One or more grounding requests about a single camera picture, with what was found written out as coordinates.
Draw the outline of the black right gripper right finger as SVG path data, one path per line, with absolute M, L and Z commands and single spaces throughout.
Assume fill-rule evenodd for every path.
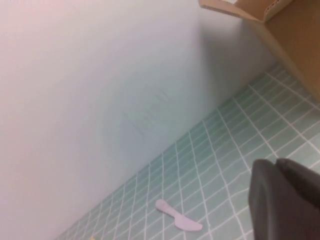
M 276 160 L 275 205 L 282 212 L 319 212 L 320 175 L 288 158 Z

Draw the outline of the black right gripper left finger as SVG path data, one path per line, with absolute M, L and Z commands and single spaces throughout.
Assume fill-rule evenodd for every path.
M 276 207 L 276 162 L 257 159 L 251 170 L 248 205 L 256 240 L 318 240 L 320 211 L 282 212 Z

